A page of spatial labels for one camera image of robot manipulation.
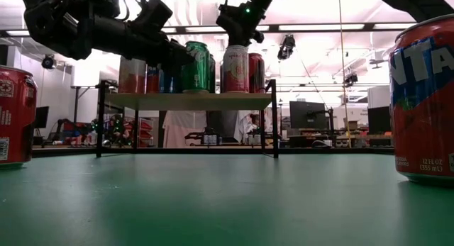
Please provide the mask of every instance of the green soda can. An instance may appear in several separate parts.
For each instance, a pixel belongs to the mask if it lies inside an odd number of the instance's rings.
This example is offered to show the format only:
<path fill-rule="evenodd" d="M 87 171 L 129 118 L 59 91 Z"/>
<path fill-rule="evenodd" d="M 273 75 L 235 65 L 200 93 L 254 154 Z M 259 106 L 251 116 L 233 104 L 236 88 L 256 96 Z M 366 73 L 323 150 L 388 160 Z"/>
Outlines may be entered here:
<path fill-rule="evenodd" d="M 210 75 L 208 77 L 208 90 L 211 94 L 216 93 L 216 61 L 214 56 L 210 54 Z"/>
<path fill-rule="evenodd" d="M 183 93 L 208 93 L 210 77 L 210 52 L 205 43 L 188 41 L 187 52 L 192 55 L 194 62 L 183 66 Z"/>

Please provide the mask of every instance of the black metal frame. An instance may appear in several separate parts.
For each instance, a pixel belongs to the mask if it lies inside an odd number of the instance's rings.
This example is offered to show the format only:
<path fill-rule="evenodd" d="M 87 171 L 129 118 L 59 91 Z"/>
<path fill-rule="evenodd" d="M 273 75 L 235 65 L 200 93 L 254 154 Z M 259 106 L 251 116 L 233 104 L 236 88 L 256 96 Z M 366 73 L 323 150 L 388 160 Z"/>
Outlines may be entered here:
<path fill-rule="evenodd" d="M 134 118 L 134 141 L 132 148 L 105 148 L 102 146 L 102 135 L 104 132 L 104 113 L 105 113 L 105 104 L 106 104 L 106 90 L 110 86 L 116 86 L 115 84 L 101 80 L 101 82 L 96 86 L 99 89 L 99 110 L 98 110 L 98 127 L 97 127 L 97 142 L 96 142 L 96 157 L 101 157 L 103 153 L 167 153 L 167 154 L 257 154 L 258 151 L 262 154 L 269 154 L 269 150 L 265 148 L 265 111 L 260 111 L 260 127 L 261 127 L 261 150 L 259 149 L 138 149 L 138 128 L 139 128 L 139 110 L 135 110 Z M 279 136 L 277 132 L 277 100 L 276 100 L 276 79 L 271 79 L 268 85 L 265 88 L 265 92 L 268 92 L 271 89 L 271 105 L 272 105 L 272 139 L 273 139 L 273 149 L 271 154 L 274 158 L 279 158 Z"/>

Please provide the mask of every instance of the metal rack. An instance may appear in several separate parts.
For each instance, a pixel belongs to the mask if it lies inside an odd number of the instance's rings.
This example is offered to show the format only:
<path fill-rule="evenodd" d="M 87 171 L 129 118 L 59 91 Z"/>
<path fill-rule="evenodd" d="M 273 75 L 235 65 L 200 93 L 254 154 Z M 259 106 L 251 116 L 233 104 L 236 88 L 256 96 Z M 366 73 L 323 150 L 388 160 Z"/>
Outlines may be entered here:
<path fill-rule="evenodd" d="M 277 100 L 276 80 L 272 79 L 265 88 L 265 94 L 107 94 L 106 90 L 115 84 L 101 80 L 96 86 L 99 89 L 99 110 L 96 156 L 103 153 L 149 153 L 149 154 L 272 154 L 279 158 L 279 141 L 277 132 Z M 102 145 L 104 132 L 104 111 L 106 102 L 135 111 L 134 141 L 132 148 L 107 148 Z M 272 139 L 273 148 L 265 148 L 265 108 L 272 105 Z M 138 148 L 139 111 L 225 111 L 225 110 L 252 110 L 260 111 L 261 149 L 236 150 L 236 149 L 143 149 Z"/>

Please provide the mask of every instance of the ceiling light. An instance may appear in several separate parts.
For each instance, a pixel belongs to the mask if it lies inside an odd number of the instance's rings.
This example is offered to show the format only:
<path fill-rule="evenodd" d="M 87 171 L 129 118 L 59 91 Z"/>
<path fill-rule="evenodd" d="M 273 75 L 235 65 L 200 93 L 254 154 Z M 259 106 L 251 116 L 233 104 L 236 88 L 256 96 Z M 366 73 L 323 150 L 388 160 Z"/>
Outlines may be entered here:
<path fill-rule="evenodd" d="M 374 29 L 407 29 L 416 25 L 415 23 L 377 23 L 374 25 Z"/>
<path fill-rule="evenodd" d="M 257 26 L 256 30 L 259 31 L 268 31 L 270 29 L 269 26 Z"/>
<path fill-rule="evenodd" d="M 6 33 L 10 36 L 30 36 L 30 33 L 28 33 L 28 30 L 7 30 Z"/>
<path fill-rule="evenodd" d="M 223 33 L 225 32 L 219 26 L 202 26 L 202 27 L 186 27 L 188 33 Z"/>
<path fill-rule="evenodd" d="M 360 30 L 364 28 L 363 23 L 343 24 L 343 30 Z M 340 24 L 316 24 L 316 25 L 288 25 L 279 26 L 279 30 L 340 30 Z"/>
<path fill-rule="evenodd" d="M 176 33 L 177 29 L 173 28 L 173 27 L 166 27 L 166 28 L 163 28 L 162 31 L 165 33 Z"/>

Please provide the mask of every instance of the white ceiling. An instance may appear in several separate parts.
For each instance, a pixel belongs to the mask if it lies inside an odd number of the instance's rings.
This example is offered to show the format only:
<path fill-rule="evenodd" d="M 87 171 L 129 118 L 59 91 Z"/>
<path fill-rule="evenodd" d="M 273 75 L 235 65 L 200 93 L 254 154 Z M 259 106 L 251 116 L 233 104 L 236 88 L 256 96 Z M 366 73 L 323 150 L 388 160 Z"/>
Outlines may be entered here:
<path fill-rule="evenodd" d="M 136 15 L 139 8 L 133 0 L 126 0 L 131 10 L 131 15 Z M 218 5 L 224 0 L 163 0 L 174 14 L 167 22 L 167 26 L 212 26 L 218 15 Z M 231 5 L 239 5 L 245 0 L 229 0 Z M 121 2 L 123 17 L 125 10 Z M 341 0 L 342 20 L 344 23 L 367 22 L 412 22 L 413 19 L 406 13 L 396 11 L 384 4 L 381 0 Z M 20 29 L 24 27 L 22 15 L 24 5 L 21 0 L 0 0 L 0 29 Z M 263 24 L 283 23 L 339 23 L 338 0 L 274 0 L 267 11 L 267 18 Z M 294 35 L 297 42 L 297 51 L 290 59 L 281 61 L 277 59 L 279 44 L 283 35 L 279 33 L 265 34 L 262 44 L 253 43 L 251 52 L 259 52 L 265 58 L 265 66 L 271 77 L 277 78 L 278 83 L 333 83 L 342 82 L 342 56 L 344 64 L 357 71 L 361 76 L 360 82 L 387 83 L 388 73 L 386 62 L 379 65 L 379 69 L 372 69 L 369 60 L 374 54 L 385 51 L 393 46 L 398 32 L 375 33 L 344 33 L 344 51 L 341 50 L 340 33 L 297 33 Z M 173 38 L 185 43 L 188 40 L 205 42 L 217 61 L 222 60 L 226 46 L 225 35 L 179 35 Z M 30 38 L 9 39 L 8 44 L 23 44 L 23 51 L 41 56 L 50 53 L 49 50 Z M 116 74 L 119 58 L 116 55 L 105 55 L 106 71 Z M 285 88 L 282 91 L 299 88 Z M 314 100 L 320 95 L 312 93 Z M 327 99 L 338 101 L 339 93 L 323 93 Z M 293 99 L 296 94 L 281 94 L 283 99 Z"/>

